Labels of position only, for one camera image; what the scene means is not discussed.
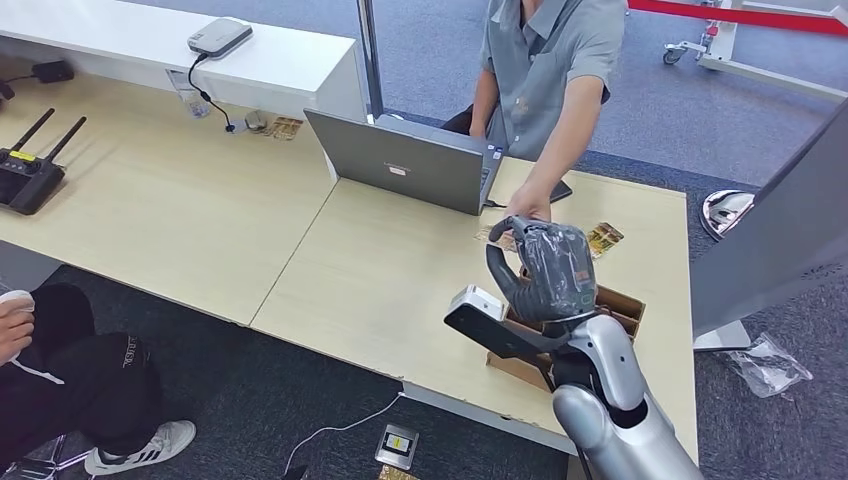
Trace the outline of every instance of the gray shirt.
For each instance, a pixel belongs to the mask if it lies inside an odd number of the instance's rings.
[[[487,137],[511,156],[536,161],[562,111],[565,85],[592,75],[604,82],[618,58],[626,0],[543,0],[521,27],[521,0],[490,0],[483,68],[500,102]]]

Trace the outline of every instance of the plastic bag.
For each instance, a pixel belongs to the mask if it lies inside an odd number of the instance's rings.
[[[748,350],[724,352],[724,355],[730,357],[730,368],[744,378],[754,395],[760,398],[778,395],[801,380],[813,379],[809,370],[765,332]]]
[[[563,320],[595,309],[595,271],[586,235],[577,227],[531,223],[515,236],[521,262],[550,318]]]

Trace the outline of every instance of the chair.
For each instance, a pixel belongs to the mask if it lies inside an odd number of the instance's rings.
[[[13,463],[6,472],[0,475],[0,480],[59,480],[59,474],[76,465],[88,456],[88,451],[75,455],[67,460],[61,460],[62,448],[65,446],[65,435],[53,440],[53,451],[47,460],[25,457]]]

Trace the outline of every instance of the router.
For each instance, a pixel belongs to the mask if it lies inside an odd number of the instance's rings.
[[[36,213],[65,178],[64,168],[53,160],[86,121],[80,118],[44,158],[22,152],[54,112],[47,110],[12,148],[0,149],[0,205],[23,215]]]

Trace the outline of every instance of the desk surface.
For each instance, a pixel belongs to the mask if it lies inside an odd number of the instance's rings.
[[[0,239],[219,318],[250,322],[331,190],[308,127],[292,142],[227,135],[175,93],[84,75],[15,89],[4,147],[48,107],[24,151],[44,155],[88,122],[57,158],[61,190],[32,217],[0,210]]]
[[[491,197],[506,203],[530,166],[507,159]],[[554,220],[587,230],[605,221],[625,236],[596,262],[597,278],[647,304],[636,353],[697,461],[685,196],[576,172],[566,180],[575,194],[554,205]],[[342,180],[251,328],[561,433],[550,394],[486,367],[483,348],[442,322],[465,285],[498,292],[474,235],[501,216]]]

